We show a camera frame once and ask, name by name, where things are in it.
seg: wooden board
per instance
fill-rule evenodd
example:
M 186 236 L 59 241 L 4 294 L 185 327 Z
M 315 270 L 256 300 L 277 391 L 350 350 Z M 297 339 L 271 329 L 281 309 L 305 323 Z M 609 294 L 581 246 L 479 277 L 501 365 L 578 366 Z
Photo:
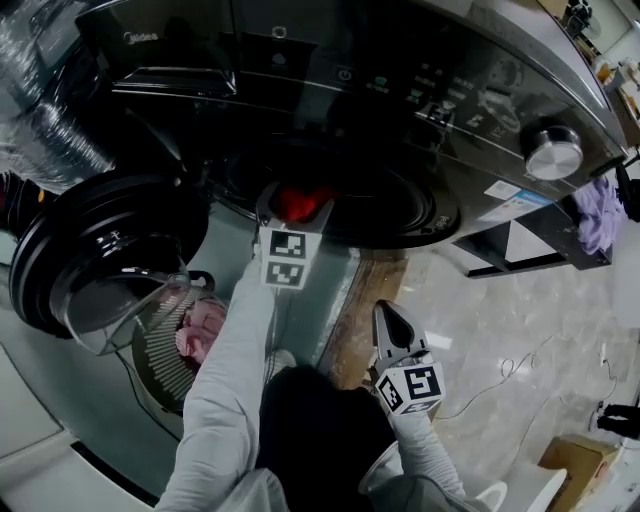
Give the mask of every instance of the wooden board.
M 354 389 L 368 378 L 375 354 L 373 306 L 395 300 L 408 260 L 362 260 L 333 328 L 319 368 L 339 389 Z

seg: plastic wrap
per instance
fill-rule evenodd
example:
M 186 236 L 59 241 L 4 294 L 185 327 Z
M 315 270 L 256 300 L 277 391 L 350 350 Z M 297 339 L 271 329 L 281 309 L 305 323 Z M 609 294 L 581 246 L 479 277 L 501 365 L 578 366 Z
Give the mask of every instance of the plastic wrap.
M 0 14 L 0 171 L 56 194 L 114 166 L 92 129 L 104 94 L 74 24 L 84 7 L 27 0 Z

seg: pink cloth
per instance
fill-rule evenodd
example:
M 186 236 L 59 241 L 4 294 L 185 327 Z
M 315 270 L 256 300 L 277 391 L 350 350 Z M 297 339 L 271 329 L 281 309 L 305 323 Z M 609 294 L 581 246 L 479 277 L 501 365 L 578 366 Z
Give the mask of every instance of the pink cloth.
M 227 308 L 219 300 L 196 301 L 185 313 L 182 329 L 176 332 L 176 348 L 180 355 L 202 364 L 226 317 Z

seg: black stand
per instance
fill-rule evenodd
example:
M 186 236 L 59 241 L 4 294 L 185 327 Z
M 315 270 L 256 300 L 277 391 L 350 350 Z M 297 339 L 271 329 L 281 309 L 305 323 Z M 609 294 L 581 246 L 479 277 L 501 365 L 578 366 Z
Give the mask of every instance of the black stand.
M 516 220 L 556 252 L 522 261 L 506 259 L 509 243 L 510 223 L 501 224 L 486 231 L 461 238 L 454 245 L 486 261 L 491 266 L 471 270 L 470 279 L 505 276 L 520 272 L 531 272 L 545 268 L 573 265 L 578 270 L 602 267 L 611 264 L 611 249 L 588 255 L 578 241 L 580 214 L 573 198 L 549 205 Z

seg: purple cloth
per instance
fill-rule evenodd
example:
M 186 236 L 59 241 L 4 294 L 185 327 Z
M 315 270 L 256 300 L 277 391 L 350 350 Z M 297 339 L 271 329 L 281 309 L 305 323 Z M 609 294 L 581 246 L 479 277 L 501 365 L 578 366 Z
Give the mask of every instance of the purple cloth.
M 578 240 L 584 252 L 593 254 L 598 249 L 606 251 L 615 242 L 625 215 L 615 187 L 607 178 L 598 178 L 574 192 L 573 198 L 582 214 Z

